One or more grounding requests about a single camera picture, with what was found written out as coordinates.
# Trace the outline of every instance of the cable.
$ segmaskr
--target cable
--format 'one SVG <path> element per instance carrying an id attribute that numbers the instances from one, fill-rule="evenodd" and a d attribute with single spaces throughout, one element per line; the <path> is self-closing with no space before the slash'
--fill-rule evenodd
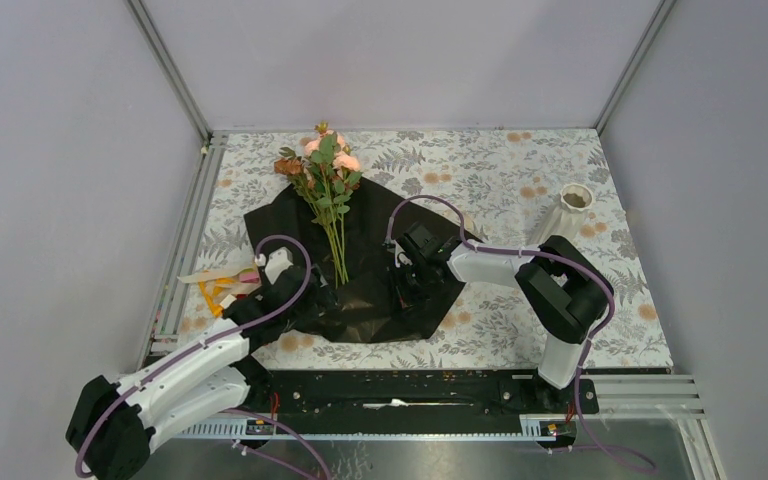
<path id="1" fill-rule="evenodd" d="M 302 252 L 302 256 L 304 256 L 305 259 L 305 277 L 302 281 L 301 286 L 299 287 L 298 291 L 289 299 L 286 303 L 278 307 L 272 312 L 267 313 L 266 315 L 257 318 L 255 320 L 252 320 L 251 322 L 245 323 L 243 325 L 229 328 L 228 330 L 225 330 L 224 332 L 219 332 L 215 335 L 212 335 L 211 337 L 208 337 L 204 341 L 204 346 L 209 346 L 210 344 L 216 342 L 219 339 L 225 338 L 229 335 L 233 335 L 235 333 L 240 333 L 246 329 L 256 327 L 264 322 L 268 322 L 269 320 L 272 320 L 273 318 L 277 317 L 278 315 L 281 315 L 284 313 L 288 308 L 290 308 L 301 296 L 304 294 L 305 287 L 307 287 L 308 282 L 310 281 L 311 271 L 313 270 L 313 263 L 310 260 L 310 255 L 307 253 L 307 250 L 304 248 L 304 246 L 299 243 L 298 240 L 296 240 L 293 237 L 287 236 L 287 235 L 270 235 L 263 240 L 260 241 L 260 243 L 257 244 L 257 247 L 254 250 L 255 255 L 260 255 L 260 251 L 263 249 L 263 246 L 271 241 L 275 240 L 284 240 L 286 242 L 289 242 L 293 244 L 295 247 L 297 247 Z M 169 370 L 172 366 L 176 365 L 181 360 L 187 358 L 188 356 L 192 355 L 194 352 L 197 352 L 204 348 L 201 344 L 195 344 L 191 347 L 187 348 L 186 350 L 176 353 L 175 356 L 169 360 L 168 362 L 159 365 L 154 371 L 149 373 L 145 376 L 142 380 L 138 382 L 137 385 L 145 386 L 147 383 L 150 383 L 155 378 L 157 378 L 160 374 L 165 372 L 166 370 Z M 99 429 L 101 429 L 101 426 L 104 425 L 104 422 L 107 421 L 107 419 L 110 417 L 113 412 L 119 408 L 120 405 L 125 403 L 125 400 L 127 400 L 131 395 L 136 393 L 140 387 L 137 385 L 129 388 L 128 390 L 125 390 L 124 393 L 122 393 L 119 398 L 113 401 L 113 403 L 110 404 L 110 406 L 107 407 L 107 409 L 104 410 L 104 412 L 101 414 L 101 416 L 98 417 L 98 420 L 96 420 L 95 424 L 90 429 L 89 433 L 87 434 L 87 437 L 84 439 L 84 442 L 81 444 L 81 448 L 78 449 L 78 456 L 75 459 L 75 475 L 77 475 L 79 478 L 90 478 L 93 476 L 92 472 L 85 472 L 84 471 L 84 458 L 87 455 L 87 450 L 89 450 L 89 446 L 92 443 L 93 439 L 95 439 L 95 436 L 98 434 Z"/>
<path id="2" fill-rule="evenodd" d="M 292 470 L 293 472 L 298 473 L 299 475 L 307 478 L 308 480 L 319 480 L 318 478 L 316 478 L 313 475 L 305 472 L 301 468 L 293 466 L 293 465 L 290 465 L 289 463 L 285 462 L 284 460 L 281 460 L 278 457 L 273 457 L 272 455 L 269 455 L 268 453 L 263 453 L 260 450 L 257 450 L 256 448 L 249 448 L 249 447 L 246 447 L 244 445 L 237 444 L 237 443 L 234 443 L 233 447 L 236 448 L 236 449 L 241 450 L 243 452 L 243 455 L 247 455 L 247 454 L 251 453 L 251 454 L 257 455 L 260 458 L 265 458 L 266 460 L 269 460 L 272 463 L 277 463 L 278 465 L 281 465 L 282 467 L 284 467 L 284 468 L 286 468 L 288 470 Z"/>
<path id="3" fill-rule="evenodd" d="M 627 449 L 628 450 L 627 453 L 631 453 L 632 455 L 634 455 L 634 456 L 642 459 L 643 461 L 645 461 L 647 464 L 650 465 L 649 468 L 635 465 L 635 464 L 633 464 L 633 463 L 631 463 L 631 462 L 629 462 L 629 461 L 627 461 L 627 460 L 625 460 L 623 458 L 620 458 L 619 456 L 615 455 L 614 453 L 612 453 L 611 449 L 612 448 L 616 448 L 616 447 L 611 447 L 609 445 L 602 444 L 602 442 L 599 441 L 599 438 L 596 437 L 596 435 L 593 433 L 592 430 L 590 430 L 590 427 L 587 425 L 587 421 L 584 420 L 584 414 L 582 413 L 581 399 L 579 398 L 580 397 L 579 392 L 580 392 L 580 389 L 581 389 L 581 387 L 580 387 L 580 384 L 581 384 L 581 372 L 582 372 L 582 369 L 584 367 L 584 361 L 585 361 L 585 359 L 587 359 L 587 355 L 590 353 L 590 346 L 591 346 L 591 344 L 593 342 L 593 337 L 608 325 L 608 323 L 611 321 L 611 319 L 614 316 L 614 312 L 616 311 L 616 304 L 614 302 L 614 295 L 611 293 L 611 289 L 608 287 L 608 285 L 604 281 L 602 281 L 602 279 L 599 278 L 599 276 L 596 275 L 596 273 L 590 271 L 585 266 L 583 266 L 583 265 L 581 265 L 581 264 L 579 264 L 577 262 L 574 262 L 572 260 L 569 260 L 567 258 L 558 256 L 558 255 L 553 255 L 553 254 L 548 253 L 548 252 L 542 252 L 540 250 L 520 250 L 520 249 L 513 249 L 513 248 L 498 248 L 498 247 L 488 247 L 488 246 L 474 245 L 474 244 L 470 243 L 467 240 L 467 238 L 466 238 L 466 229 L 464 228 L 464 225 L 465 225 L 466 222 L 464 221 L 463 213 L 461 213 L 461 211 L 458 210 L 457 207 L 455 207 L 454 205 L 452 205 L 448 201 L 446 201 L 446 200 L 444 200 L 444 199 L 442 199 L 440 197 L 436 197 L 434 195 L 414 195 L 413 197 L 406 198 L 401 203 L 399 203 L 396 206 L 396 208 L 393 209 L 393 213 L 390 214 L 390 220 L 389 220 L 389 222 L 387 224 L 387 237 L 384 240 L 385 243 L 392 242 L 392 239 L 393 239 L 393 224 L 395 223 L 396 214 L 399 213 L 399 210 L 401 210 L 401 208 L 403 206 L 407 205 L 412 200 L 417 200 L 417 199 L 420 199 L 420 198 L 425 198 L 425 199 L 428 199 L 428 200 L 434 200 L 436 202 L 440 202 L 440 203 L 446 205 L 447 207 L 449 207 L 453 212 L 455 212 L 455 214 L 457 214 L 458 219 L 460 220 L 460 238 L 461 238 L 461 242 L 467 248 L 469 248 L 470 250 L 473 250 L 475 252 L 484 252 L 484 253 L 491 253 L 491 254 L 497 254 L 497 255 L 518 255 L 518 256 L 527 255 L 527 256 L 534 256 L 534 257 L 548 258 L 549 260 L 562 263 L 564 265 L 570 266 L 570 267 L 578 270 L 584 276 L 586 276 L 590 280 L 593 280 L 596 283 L 596 285 L 599 286 L 599 288 L 602 290 L 602 293 L 604 293 L 605 297 L 608 299 L 608 313 L 607 313 L 607 315 L 605 315 L 605 319 L 601 323 L 596 325 L 590 331 L 590 333 L 587 335 L 587 337 L 585 338 L 584 348 L 582 348 L 581 356 L 578 359 L 578 366 L 576 367 L 575 376 L 573 377 L 573 394 L 574 394 L 574 398 L 575 398 L 576 414 L 578 415 L 578 419 L 579 419 L 579 422 L 581 423 L 582 428 L 584 429 L 585 432 L 587 432 L 587 435 L 590 436 L 590 439 L 594 443 L 594 445 L 592 445 L 592 447 L 596 447 L 596 448 L 602 450 L 605 453 L 605 455 L 611 457 L 611 459 L 613 459 L 615 462 L 619 463 L 620 465 L 622 465 L 622 466 L 624 466 L 624 467 L 626 467 L 626 468 L 628 468 L 630 470 L 633 470 L 633 471 L 638 472 L 638 473 L 647 474 L 647 475 L 655 475 L 655 474 L 657 474 L 658 473 L 658 467 L 655 464 L 655 462 L 652 459 L 650 459 L 649 457 L 647 457 L 646 455 L 644 455 L 644 454 L 642 454 L 640 452 L 637 452 L 637 451 L 632 450 L 632 449 Z"/>
<path id="4" fill-rule="evenodd" d="M 235 413 L 235 414 L 238 414 L 238 415 L 245 415 L 247 417 L 255 418 L 257 420 L 263 420 L 264 422 L 266 422 L 266 423 L 268 423 L 268 424 L 270 424 L 270 425 L 272 425 L 272 426 L 274 426 L 276 428 L 276 432 L 275 433 L 278 433 L 277 429 L 279 429 L 279 428 L 281 430 L 284 430 L 285 432 L 287 432 L 288 434 L 293 436 L 296 440 L 298 440 L 299 443 L 301 443 L 302 446 L 305 447 L 307 449 L 307 451 L 310 452 L 311 455 L 313 455 L 313 458 L 316 459 L 316 462 L 319 463 L 319 466 L 322 467 L 323 472 L 325 472 L 325 478 L 327 480 L 331 480 L 331 478 L 332 478 L 331 477 L 331 470 L 328 469 L 328 464 L 325 463 L 325 459 L 322 458 L 322 455 L 320 455 L 319 452 L 317 452 L 315 448 L 313 448 L 313 445 L 311 445 L 310 442 L 308 442 L 307 440 L 302 438 L 302 436 L 299 435 L 298 433 L 296 433 L 296 431 L 293 430 L 292 428 L 290 428 L 287 425 L 279 422 L 278 420 L 273 420 L 273 419 L 271 419 L 269 417 L 265 417 L 263 415 L 254 413 L 254 412 L 252 412 L 250 410 L 244 410 L 244 409 L 240 409 L 240 408 L 229 408 L 227 410 L 224 410 L 223 413 Z"/>
<path id="5" fill-rule="evenodd" d="M 651 465 L 653 469 L 657 469 L 657 465 L 655 465 L 655 462 L 647 457 L 646 455 L 643 455 L 642 453 L 638 452 L 637 450 L 623 447 L 621 445 L 605 445 L 605 448 L 608 450 L 613 450 L 619 453 L 625 453 L 627 455 L 631 455 L 633 457 L 639 458 L 641 461 Z M 558 448 L 517 448 L 514 449 L 518 453 L 535 453 L 535 454 L 546 454 L 546 455 L 557 455 L 557 454 L 564 454 L 564 453 L 580 453 L 582 451 L 584 452 L 595 452 L 595 451 L 603 451 L 602 448 L 600 448 L 597 445 L 570 445 L 568 447 L 558 447 Z"/>

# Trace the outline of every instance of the pink flower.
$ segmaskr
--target pink flower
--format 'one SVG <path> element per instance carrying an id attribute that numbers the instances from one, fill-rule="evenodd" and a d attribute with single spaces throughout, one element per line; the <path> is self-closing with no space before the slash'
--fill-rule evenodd
<path id="1" fill-rule="evenodd" d="M 340 167 L 357 172 L 360 170 L 360 162 L 357 158 L 341 151 L 337 152 L 337 156 L 334 158 L 334 168 L 339 169 Z"/>
<path id="2" fill-rule="evenodd" d="M 334 133 L 334 130 L 328 130 L 327 132 L 325 132 L 325 135 L 331 135 L 332 133 Z M 343 147 L 346 146 L 346 139 L 343 138 L 343 136 L 340 135 L 339 133 L 337 134 L 337 144 L 340 145 L 340 150 L 342 150 Z"/>
<path id="3" fill-rule="evenodd" d="M 314 150 L 319 149 L 319 138 L 316 140 L 311 140 L 310 142 L 307 142 L 307 145 L 305 145 L 305 156 L 309 157 L 311 153 L 313 153 Z"/>

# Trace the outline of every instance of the black wrapping paper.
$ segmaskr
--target black wrapping paper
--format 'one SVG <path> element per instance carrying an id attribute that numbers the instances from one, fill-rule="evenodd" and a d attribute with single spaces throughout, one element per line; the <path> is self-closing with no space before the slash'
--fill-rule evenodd
<path id="1" fill-rule="evenodd" d="M 400 307 L 388 276 L 393 256 L 383 247 L 383 242 L 390 214 L 402 200 L 403 197 L 387 188 L 361 179 L 360 188 L 348 203 L 351 210 L 345 216 L 349 282 L 337 288 L 339 308 L 319 318 L 297 323 L 296 330 L 343 343 L 399 342 L 427 339 L 434 334 L 464 284 L 449 278 L 429 288 L 430 300 L 410 309 Z M 275 234 L 297 238 L 310 253 L 312 261 L 320 265 L 328 281 L 334 284 L 328 236 L 321 226 L 311 222 L 313 212 L 291 186 L 279 193 L 272 203 L 247 213 L 244 218 L 252 245 Z M 393 238 L 399 238 L 415 222 L 420 222 L 441 239 L 458 235 L 457 225 L 411 203 L 399 211 Z M 270 242 L 263 253 L 268 256 L 281 247 L 290 249 L 295 263 L 302 261 L 301 252 L 283 242 Z"/>

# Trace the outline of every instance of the table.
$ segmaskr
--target table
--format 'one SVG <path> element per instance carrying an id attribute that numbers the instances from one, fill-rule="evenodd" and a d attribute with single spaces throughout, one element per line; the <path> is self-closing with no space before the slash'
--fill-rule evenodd
<path id="1" fill-rule="evenodd" d="M 588 368 L 670 367 L 672 359 L 595 130 L 431 130 L 341 132 L 364 175 L 405 197 L 453 202 L 468 227 L 495 245 L 526 245 L 564 184 L 587 185 L 591 213 L 573 243 L 616 291 L 617 313 L 594 340 Z M 251 264 L 246 211 L 287 186 L 273 173 L 278 150 L 297 151 L 314 132 L 229 135 L 195 271 Z M 426 206 L 447 218 L 440 204 Z M 198 288 L 189 288 L 178 328 L 186 342 L 214 321 Z M 288 332 L 254 356 L 268 369 L 532 368 L 546 332 L 521 292 L 468 285 L 428 340 L 332 344 Z"/>

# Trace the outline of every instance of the white vase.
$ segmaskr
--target white vase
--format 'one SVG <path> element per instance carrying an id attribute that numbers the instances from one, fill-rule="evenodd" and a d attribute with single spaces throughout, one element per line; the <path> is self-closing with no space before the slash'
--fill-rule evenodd
<path id="1" fill-rule="evenodd" d="M 546 212 L 529 243 L 540 245 L 552 235 L 561 235 L 572 241 L 584 225 L 593 204 L 593 192 L 584 185 L 570 183 L 561 189 L 558 200 Z"/>

